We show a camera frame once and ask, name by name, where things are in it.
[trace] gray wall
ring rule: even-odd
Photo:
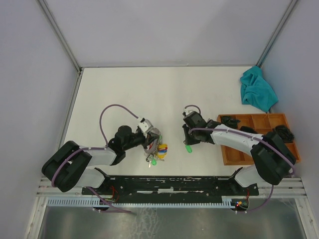
[[[319,222],[319,1],[302,0],[263,67],[296,135],[299,174]]]
[[[253,65],[290,0],[47,0],[82,67]]]
[[[0,237],[21,239],[76,71],[34,0],[0,1]]]

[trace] wooden tray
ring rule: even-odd
[[[266,134],[281,124],[289,128],[285,114],[219,115],[217,118],[218,122],[221,122],[222,116],[230,116],[234,119],[240,120],[240,123],[238,123],[238,129],[240,129],[241,126],[248,126],[253,128],[257,133],[261,134]],[[301,160],[295,142],[286,143],[285,145],[296,157],[297,163],[299,163]],[[236,149],[227,146],[221,146],[221,150],[223,153],[224,165],[254,164],[252,157]]]

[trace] teal towel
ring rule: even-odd
[[[253,66],[245,71],[240,82],[242,83],[240,93],[243,105],[252,105],[268,112],[270,107],[278,102],[274,90],[264,80],[258,66]]]

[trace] purple cable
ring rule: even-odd
[[[197,108],[199,114],[201,114],[201,110],[200,110],[200,108],[199,108],[198,106],[196,106],[196,105],[188,105],[188,106],[185,106],[184,109],[186,109],[186,108],[188,108],[188,107],[195,107],[195,108]]]
[[[273,195],[273,192],[274,192],[274,186],[272,185],[271,186],[271,190],[270,190],[270,194],[269,194],[268,198],[263,202],[263,204],[258,206],[258,207],[256,207],[256,208],[247,210],[246,212],[253,212],[253,211],[256,211],[256,210],[262,208],[263,206],[267,205],[269,203],[269,201],[270,201],[271,196]]]
[[[137,119],[139,118],[136,114],[134,114],[132,111],[130,111],[128,108],[126,108],[126,107],[123,106],[123,105],[113,104],[113,105],[106,106],[106,107],[104,108],[104,110],[102,110],[101,115],[100,115],[100,130],[101,130],[102,136],[103,136],[103,138],[104,138],[104,140],[105,140],[105,145],[106,145],[106,147],[108,147],[109,143],[108,143],[108,140],[106,139],[106,136],[105,136],[105,134],[104,134],[104,132],[103,132],[103,129],[102,129],[102,116],[103,116],[104,112],[105,112],[108,108],[113,107],[113,106],[121,107],[121,108],[125,109],[127,112],[129,112],[131,115],[133,115],[135,118],[137,118]]]
[[[262,143],[263,145],[269,147],[272,151],[274,151],[276,154],[278,154],[283,160],[285,160],[286,163],[289,164],[289,166],[293,169],[293,172],[290,175],[293,175],[295,172],[295,166],[289,161],[289,159],[287,159],[282,153],[280,153],[278,150],[276,150],[274,147],[272,147],[270,144],[268,144],[266,141],[260,139],[260,138],[255,138],[254,136],[251,136],[249,134],[245,134],[243,132],[238,132],[238,131],[234,131],[234,130],[227,130],[225,128],[192,128],[189,130],[188,133],[192,133],[194,130],[202,130],[202,131],[216,131],[216,132],[230,132],[230,133],[234,133],[234,134],[238,134],[241,136],[245,136],[247,138],[251,138],[251,139],[255,139],[256,141]]]
[[[126,211],[126,210],[122,210],[122,209],[114,207],[112,203],[105,201],[93,188],[91,187],[86,187],[86,188],[89,189],[95,196],[97,196],[104,204],[115,209],[115,211],[105,211],[106,213],[131,213],[131,211]]]
[[[102,129],[102,116],[103,116],[104,112],[105,112],[108,108],[110,108],[110,107],[112,107],[112,106],[121,107],[121,108],[125,109],[127,112],[129,112],[131,115],[133,115],[135,118],[137,118],[137,119],[139,118],[138,116],[136,116],[136,114],[134,114],[132,111],[130,111],[128,108],[126,108],[126,107],[123,106],[123,105],[113,104],[113,105],[109,105],[109,106],[105,107],[104,110],[101,112],[101,115],[100,115],[100,130],[101,130],[102,136],[103,136],[103,138],[104,138],[104,140],[105,140],[106,146],[103,147],[103,148],[101,148],[101,147],[86,147],[86,148],[80,148],[80,149],[74,151],[73,153],[71,153],[71,155],[70,155],[69,157],[67,157],[67,158],[62,162],[62,164],[58,167],[58,169],[55,171],[55,173],[54,173],[54,175],[53,175],[53,177],[52,177],[52,180],[51,180],[51,186],[52,186],[52,187],[55,187],[55,184],[54,184],[55,179],[56,179],[56,177],[58,176],[58,174],[59,174],[59,172],[61,171],[61,169],[63,168],[63,166],[64,166],[69,160],[71,160],[71,158],[74,157],[76,154],[78,154],[79,152],[85,151],[85,150],[105,150],[105,149],[108,147],[108,140],[106,139],[106,136],[105,136],[105,134],[104,134],[104,132],[103,132],[103,129]],[[105,201],[97,192],[95,192],[95,190],[94,190],[93,188],[91,188],[91,187],[86,187],[86,188],[88,188],[90,191],[92,191],[103,203],[105,203],[105,204],[109,205],[110,207],[116,209],[116,211],[108,211],[108,212],[111,212],[111,213],[130,213],[130,212],[131,212],[131,211],[126,211],[126,210],[121,210],[121,209],[118,209],[118,208],[112,206],[111,203],[108,203],[107,201]]]
[[[63,168],[63,166],[71,160],[72,157],[74,157],[76,154],[78,154],[79,152],[82,152],[84,150],[105,150],[105,148],[99,148],[99,147],[91,147],[91,148],[80,148],[78,149],[77,151],[74,151],[73,153],[71,153],[71,155],[69,157],[67,157],[63,163],[61,163],[61,165],[58,167],[58,169],[55,171],[54,175],[53,175],[53,178],[51,180],[51,186],[55,188],[55,179],[56,177],[58,176],[59,172],[61,171],[61,169]]]
[[[293,169],[293,172],[290,174],[290,175],[293,175],[294,172],[295,172],[295,166],[282,154],[280,153],[278,150],[276,150],[274,147],[272,147],[270,144],[268,144],[266,141],[260,139],[260,138],[255,138],[254,136],[251,136],[249,134],[245,134],[243,132],[238,132],[238,131],[234,131],[234,130],[227,130],[227,129],[224,129],[224,128],[192,128],[189,130],[188,133],[192,133],[194,130],[202,130],[202,131],[216,131],[216,132],[230,132],[230,133],[234,133],[234,134],[238,134],[238,135],[241,135],[241,136],[245,136],[247,138],[251,138],[251,139],[255,139],[257,140],[258,142],[262,143],[263,145],[269,147],[271,150],[273,150],[276,154],[278,154],[283,160],[285,160],[286,163],[289,164],[289,166]],[[271,187],[271,191],[270,191],[270,194],[268,196],[268,198],[264,201],[264,203],[256,208],[253,208],[251,210],[247,210],[246,212],[253,212],[253,211],[256,211],[258,209],[260,209],[261,207],[265,206],[266,204],[269,203],[270,201],[270,198],[271,196],[273,195],[273,192],[274,192],[274,186],[272,185]]]

